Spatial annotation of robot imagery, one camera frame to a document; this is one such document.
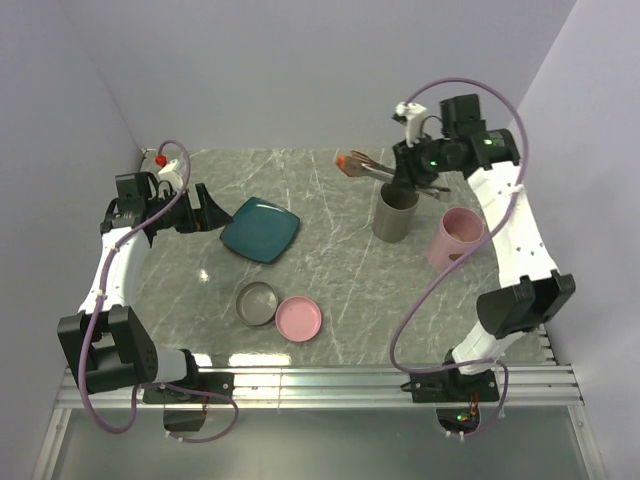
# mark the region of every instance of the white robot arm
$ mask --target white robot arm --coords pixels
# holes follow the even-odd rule
[[[493,230],[505,215],[519,169],[510,162],[502,162],[490,170],[478,169],[468,178],[489,230]],[[507,224],[493,238],[493,245],[503,288],[519,285],[522,277],[532,281],[549,279],[551,272],[558,270],[544,247],[524,187],[519,189],[516,207]],[[467,337],[454,348],[453,359],[460,363],[479,358],[500,358],[507,347],[524,334],[525,331],[517,331],[496,338],[477,321]],[[473,375],[486,369],[486,365],[469,365],[460,367],[460,372]]]
[[[174,228],[179,233],[207,232],[231,222],[231,217],[210,197],[204,184],[195,190],[200,208],[193,209],[189,195],[181,195],[163,216],[137,231],[113,256],[106,288],[99,290],[104,264],[117,242],[132,229],[163,209],[185,182],[183,159],[167,162],[158,178],[146,172],[116,177],[118,197],[112,200],[100,224],[102,254],[91,290],[76,315],[62,318],[58,338],[71,372],[78,381],[81,346],[98,297],[104,301],[98,313],[87,360],[86,385],[89,393],[118,388],[182,381],[197,386],[198,369],[188,350],[157,349],[133,310],[142,264],[160,230]],[[160,184],[169,184],[161,194]]]
[[[445,363],[498,359],[515,340],[549,321],[575,291],[571,275],[560,275],[545,249],[526,191],[518,185],[520,156],[506,129],[487,130],[477,95],[440,102],[442,138],[423,133],[426,108],[401,103],[394,119],[405,126],[405,139],[393,146],[396,169],[383,167],[353,152],[336,162],[350,177],[368,176],[400,189],[434,195],[442,172],[460,172],[469,183],[493,231],[504,218],[514,193],[518,197],[509,220],[493,237],[500,289],[478,297],[477,322],[467,337],[447,354]],[[492,365],[458,368],[462,376],[480,374]]]

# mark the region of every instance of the marble table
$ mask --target marble table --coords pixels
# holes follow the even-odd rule
[[[363,151],[393,166],[390,150]],[[301,229],[274,265],[235,255],[221,244],[220,231],[160,232],[144,264],[135,305],[158,346],[188,348],[208,355],[214,365],[389,363],[394,329],[435,277],[424,255],[440,217],[454,205],[480,210],[461,176],[444,175],[441,183],[453,190],[450,201],[421,198],[409,236],[398,244],[386,244],[371,231],[380,184],[344,176],[334,165],[340,153],[335,149],[193,152],[192,181],[206,183],[230,214],[257,196],[295,213]],[[144,170],[157,171],[153,158],[149,152]],[[296,344],[285,340],[273,323],[245,326],[235,311],[236,296],[244,285],[258,280],[273,285],[281,300],[294,295],[315,300],[323,313],[317,337]],[[425,302],[400,340],[398,358],[441,362],[475,323],[477,296],[497,287],[497,262],[487,247]],[[506,359],[544,361],[537,335],[512,345]]]

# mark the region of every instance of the pink cup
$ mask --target pink cup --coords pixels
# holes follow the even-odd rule
[[[480,243],[484,223],[475,212],[454,207],[445,212],[427,250],[427,260],[438,273]]]

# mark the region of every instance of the black clamp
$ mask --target black clamp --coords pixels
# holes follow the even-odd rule
[[[452,350],[444,365],[454,363]],[[492,370],[475,375],[462,375],[457,368],[430,374],[410,374],[409,381],[400,385],[403,392],[411,393],[413,403],[465,403],[472,396],[482,402],[500,399],[496,376]]]
[[[217,393],[228,398],[233,397],[234,374],[229,372],[199,372],[195,377],[188,375],[173,385],[202,392]],[[207,418],[208,404],[225,404],[221,398],[209,398],[202,395],[176,392],[168,388],[145,389],[143,403],[150,405],[201,404],[197,410],[165,409],[162,413],[164,428],[168,432],[198,432]]]

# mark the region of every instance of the square plate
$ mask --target square plate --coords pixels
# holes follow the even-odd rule
[[[273,263],[291,244],[300,227],[293,213],[261,198],[251,197],[220,234],[230,250],[249,260]]]

